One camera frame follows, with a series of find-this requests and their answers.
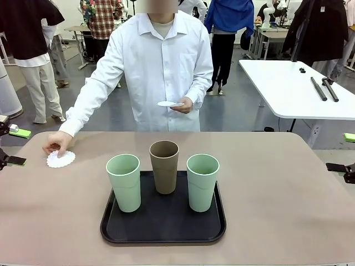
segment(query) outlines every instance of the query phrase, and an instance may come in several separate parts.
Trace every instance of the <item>white cylinder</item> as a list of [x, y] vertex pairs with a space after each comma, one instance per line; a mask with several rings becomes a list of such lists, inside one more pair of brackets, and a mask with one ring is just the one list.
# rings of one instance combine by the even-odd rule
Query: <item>white cylinder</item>
[[22, 105], [0, 59], [0, 115], [12, 116], [22, 110]]

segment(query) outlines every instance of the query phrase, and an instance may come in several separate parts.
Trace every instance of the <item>cup rim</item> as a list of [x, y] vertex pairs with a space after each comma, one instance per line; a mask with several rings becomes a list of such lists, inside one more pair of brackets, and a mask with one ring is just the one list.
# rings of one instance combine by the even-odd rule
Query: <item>cup rim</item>
[[[117, 158], [117, 157], [125, 156], [125, 155], [129, 155], [129, 156], [132, 156], [132, 157], [136, 158], [136, 159], [138, 160], [138, 165], [137, 165], [137, 167], [134, 168], [134, 170], [132, 170], [131, 172], [125, 173], [125, 174], [123, 174], [123, 175], [119, 175], [119, 174], [117, 174], [117, 173], [111, 173], [111, 172], [107, 169], [107, 165], [110, 163], [110, 161], [113, 160], [113, 159], [115, 159], [115, 158]], [[140, 160], [139, 160], [139, 158], [138, 158], [137, 156], [135, 156], [135, 155], [133, 155], [133, 154], [119, 154], [119, 155], [116, 155], [116, 156], [112, 157], [112, 158], [106, 163], [106, 172], [109, 173], [109, 174], [112, 175], [112, 176], [127, 176], [127, 175], [133, 173], [134, 171], [136, 171], [136, 170], [139, 168], [139, 166], [140, 166]]]
[[[191, 170], [191, 168], [189, 167], [189, 160], [191, 158], [195, 157], [195, 156], [198, 156], [198, 155], [206, 155], [208, 157], [211, 157], [211, 158], [215, 159], [216, 162], [218, 163], [218, 167], [217, 167], [216, 171], [214, 171], [213, 173], [202, 174], [202, 173], [196, 173], [195, 171]], [[213, 157], [212, 155], [209, 155], [209, 154], [195, 154], [195, 155], [192, 155], [190, 158], [188, 158], [188, 160], [186, 162], [186, 167], [187, 167], [187, 169], [189, 171], [191, 171], [195, 175], [198, 175], [198, 176], [211, 176], [211, 175], [214, 175], [216, 172], [218, 172], [218, 170], [220, 169], [220, 162], [215, 157]]]
[[[169, 157], [159, 157], [157, 155], [154, 155], [151, 153], [151, 147], [154, 145], [154, 144], [157, 144], [158, 142], [163, 142], [163, 141], [167, 141], [167, 142], [171, 142], [171, 143], [174, 143], [176, 146], [177, 146], [177, 152], [174, 154], [174, 155], [171, 155]], [[175, 142], [171, 141], [171, 140], [158, 140], [158, 141], [155, 141], [152, 145], [150, 145], [149, 147], [149, 154], [152, 155], [154, 158], [158, 158], [158, 159], [169, 159], [169, 158], [172, 158], [174, 157], [176, 154], [178, 154], [180, 151], [180, 147], [178, 144], [176, 144]]]

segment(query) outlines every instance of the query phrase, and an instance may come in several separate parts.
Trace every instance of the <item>white doily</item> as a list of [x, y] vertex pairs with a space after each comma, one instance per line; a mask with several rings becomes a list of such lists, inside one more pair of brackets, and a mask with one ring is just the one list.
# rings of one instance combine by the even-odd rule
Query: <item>white doily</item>
[[47, 165], [51, 168], [60, 168], [70, 165], [75, 160], [75, 153], [66, 151], [61, 158], [58, 158], [58, 151], [53, 151], [47, 158]]

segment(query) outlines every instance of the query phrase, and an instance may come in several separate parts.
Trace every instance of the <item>shirt collar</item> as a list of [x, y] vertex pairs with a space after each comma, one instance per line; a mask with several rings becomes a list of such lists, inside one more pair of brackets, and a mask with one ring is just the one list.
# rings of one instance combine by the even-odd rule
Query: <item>shirt collar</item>
[[[183, 15], [180, 14], [181, 12], [182, 11], [175, 13], [173, 26], [171, 26], [171, 29], [168, 35], [166, 36], [166, 38], [175, 37], [178, 33], [187, 34], [187, 27], [182, 17]], [[139, 35], [142, 35], [147, 32], [150, 32], [152, 33], [152, 35], [155, 35], [156, 30], [153, 28], [153, 25], [151, 24], [150, 19], [148, 17], [148, 14], [141, 14], [141, 16], [139, 17], [138, 32]]]

